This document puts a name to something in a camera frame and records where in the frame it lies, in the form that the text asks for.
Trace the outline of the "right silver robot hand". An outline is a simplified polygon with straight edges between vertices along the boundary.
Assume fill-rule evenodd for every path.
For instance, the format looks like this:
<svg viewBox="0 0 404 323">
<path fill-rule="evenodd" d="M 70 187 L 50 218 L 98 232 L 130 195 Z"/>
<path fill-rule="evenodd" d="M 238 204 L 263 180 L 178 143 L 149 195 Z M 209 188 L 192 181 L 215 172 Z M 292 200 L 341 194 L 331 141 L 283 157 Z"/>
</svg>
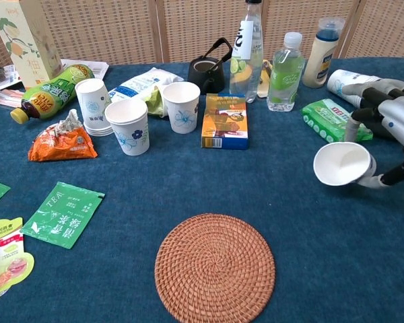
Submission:
<svg viewBox="0 0 404 323">
<path fill-rule="evenodd" d="M 345 142 L 354 142 L 362 123 L 378 122 L 404 148 L 404 81 L 379 79 L 345 85 L 342 93 L 359 96 L 371 105 L 355 110 L 346 126 Z M 362 176 L 358 184 L 368 188 L 384 188 L 404 181 L 404 162 L 378 176 Z"/>
</svg>

